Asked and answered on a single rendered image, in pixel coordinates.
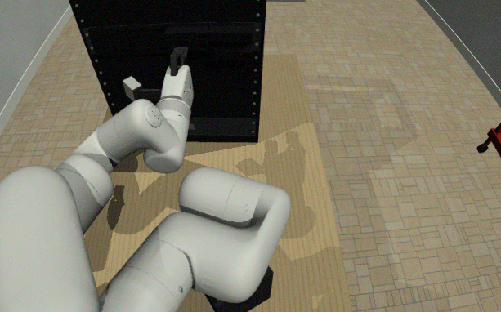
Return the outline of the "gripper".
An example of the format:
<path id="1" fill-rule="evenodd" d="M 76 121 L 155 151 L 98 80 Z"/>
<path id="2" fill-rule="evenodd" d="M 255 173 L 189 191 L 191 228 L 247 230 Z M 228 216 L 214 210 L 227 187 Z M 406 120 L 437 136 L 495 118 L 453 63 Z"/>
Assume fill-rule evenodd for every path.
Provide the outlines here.
<path id="1" fill-rule="evenodd" d="M 188 47 L 175 47 L 173 53 L 170 55 L 171 66 L 168 66 L 164 76 L 159 102 L 164 100 L 177 100 L 187 107 L 189 106 L 188 109 L 190 110 L 194 98 L 194 92 L 190 67 L 188 65 L 184 65 L 187 52 Z M 181 61 L 181 66 L 177 66 L 178 61 Z"/>

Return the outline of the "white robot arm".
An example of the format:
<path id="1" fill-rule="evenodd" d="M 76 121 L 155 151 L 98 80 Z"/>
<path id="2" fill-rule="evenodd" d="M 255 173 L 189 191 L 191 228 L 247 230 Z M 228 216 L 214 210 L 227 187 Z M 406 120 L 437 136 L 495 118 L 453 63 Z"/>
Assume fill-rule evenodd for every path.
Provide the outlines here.
<path id="1" fill-rule="evenodd" d="M 0 182 L 0 312 L 177 312 L 191 288 L 240 303 L 262 281 L 289 196 L 198 167 L 180 185 L 181 211 L 157 225 L 98 296 L 84 235 L 113 195 L 108 173 L 139 149 L 151 170 L 176 172 L 190 125 L 180 101 L 151 102 L 162 89 L 143 89 L 132 76 L 123 85 L 133 102 L 56 170 L 22 167 Z"/>

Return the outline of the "black server rack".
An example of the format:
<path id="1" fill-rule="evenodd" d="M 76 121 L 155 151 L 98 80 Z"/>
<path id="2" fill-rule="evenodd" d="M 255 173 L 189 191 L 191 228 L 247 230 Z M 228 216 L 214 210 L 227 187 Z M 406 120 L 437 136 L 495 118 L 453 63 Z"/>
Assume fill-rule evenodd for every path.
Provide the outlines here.
<path id="1" fill-rule="evenodd" d="M 113 116 L 133 102 L 124 79 L 162 89 L 174 47 L 188 47 L 187 141 L 258 143 L 266 0 L 69 3 Z"/>

